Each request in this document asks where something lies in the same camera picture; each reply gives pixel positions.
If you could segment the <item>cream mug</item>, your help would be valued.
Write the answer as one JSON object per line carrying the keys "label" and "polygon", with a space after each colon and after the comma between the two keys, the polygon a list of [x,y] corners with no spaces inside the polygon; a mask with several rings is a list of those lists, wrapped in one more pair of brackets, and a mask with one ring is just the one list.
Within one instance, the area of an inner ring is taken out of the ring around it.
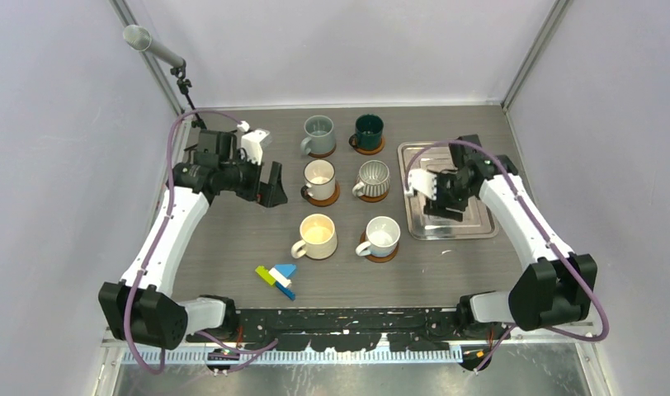
{"label": "cream mug", "polygon": [[324,260],[337,249],[337,232],[333,220],[325,214],[310,214],[299,226],[300,240],[295,242],[290,255],[294,259],[308,257]]}

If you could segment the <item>dark teal mug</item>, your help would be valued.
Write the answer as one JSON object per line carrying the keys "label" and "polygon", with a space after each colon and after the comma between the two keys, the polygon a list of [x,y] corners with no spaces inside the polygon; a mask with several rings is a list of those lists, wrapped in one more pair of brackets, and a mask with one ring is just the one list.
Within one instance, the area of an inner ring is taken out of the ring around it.
{"label": "dark teal mug", "polygon": [[363,152],[373,152],[383,141],[383,120],[374,114],[361,115],[355,122],[355,133],[348,143],[354,149]]}

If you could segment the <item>white mug blue outside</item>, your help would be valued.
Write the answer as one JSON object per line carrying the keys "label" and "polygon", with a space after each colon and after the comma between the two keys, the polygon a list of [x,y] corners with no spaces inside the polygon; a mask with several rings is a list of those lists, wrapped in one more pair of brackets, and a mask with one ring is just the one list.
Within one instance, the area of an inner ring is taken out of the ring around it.
{"label": "white mug blue outside", "polygon": [[355,254],[359,257],[373,255],[376,257],[388,256],[400,238],[399,224],[388,216],[377,216],[366,225],[366,241],[360,243]]}

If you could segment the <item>metal tray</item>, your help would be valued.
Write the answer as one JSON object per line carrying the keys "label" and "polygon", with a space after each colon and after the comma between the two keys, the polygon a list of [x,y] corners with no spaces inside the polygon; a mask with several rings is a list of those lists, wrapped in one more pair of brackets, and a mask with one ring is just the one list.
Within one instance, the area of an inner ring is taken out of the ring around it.
{"label": "metal tray", "polygon": [[[455,168],[449,150],[441,147],[426,151],[413,166],[436,172]],[[424,196],[405,196],[403,202],[408,231],[421,241],[493,238],[500,230],[492,212],[475,198],[469,200],[461,221],[424,214]]]}

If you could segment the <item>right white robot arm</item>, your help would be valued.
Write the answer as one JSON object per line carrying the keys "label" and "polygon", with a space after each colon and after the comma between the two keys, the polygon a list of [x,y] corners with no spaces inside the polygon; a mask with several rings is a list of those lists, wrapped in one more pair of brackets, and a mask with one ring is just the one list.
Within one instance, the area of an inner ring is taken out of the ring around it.
{"label": "right white robot arm", "polygon": [[455,314],[459,333],[473,339],[489,323],[505,323],[585,342],[605,339],[610,323],[594,293],[596,262],[589,254],[577,254],[549,226],[509,157],[491,154],[476,134],[432,147],[449,149],[453,170],[428,171],[410,163],[405,193],[424,196],[425,213],[449,219],[461,219],[470,198],[480,200],[505,231],[522,268],[509,291],[460,298]]}

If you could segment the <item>ribbed clear glass cup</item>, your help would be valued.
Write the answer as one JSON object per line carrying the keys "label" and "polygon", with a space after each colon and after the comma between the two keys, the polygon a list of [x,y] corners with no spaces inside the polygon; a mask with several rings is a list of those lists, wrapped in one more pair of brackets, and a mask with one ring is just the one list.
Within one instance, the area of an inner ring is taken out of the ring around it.
{"label": "ribbed clear glass cup", "polygon": [[304,168],[301,196],[308,200],[328,200],[336,190],[334,166],[327,160],[315,159]]}

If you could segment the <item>ribbed grey cup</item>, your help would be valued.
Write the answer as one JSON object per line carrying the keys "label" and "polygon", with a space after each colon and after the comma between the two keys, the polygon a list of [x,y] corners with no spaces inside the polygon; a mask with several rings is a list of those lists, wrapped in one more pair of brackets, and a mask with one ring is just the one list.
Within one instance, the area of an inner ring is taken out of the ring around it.
{"label": "ribbed grey cup", "polygon": [[358,198],[378,198],[386,194],[389,187],[389,167],[380,160],[370,160],[361,165],[352,194]]}

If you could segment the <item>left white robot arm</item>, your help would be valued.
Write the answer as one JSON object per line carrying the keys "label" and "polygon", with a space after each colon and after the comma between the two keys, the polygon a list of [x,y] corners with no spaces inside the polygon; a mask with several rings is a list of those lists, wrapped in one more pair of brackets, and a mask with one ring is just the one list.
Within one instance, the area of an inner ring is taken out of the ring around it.
{"label": "left white robot arm", "polygon": [[178,303],[172,299],[175,276],[196,226],[214,198],[224,191],[271,208],[288,198],[281,183],[281,164],[273,162],[262,181],[263,154],[271,142],[267,130],[202,130],[191,161],[172,168],[172,181],[138,256],[116,283],[98,294],[114,338],[173,350],[186,336],[208,331],[216,340],[231,340],[239,316],[232,299],[217,295]]}

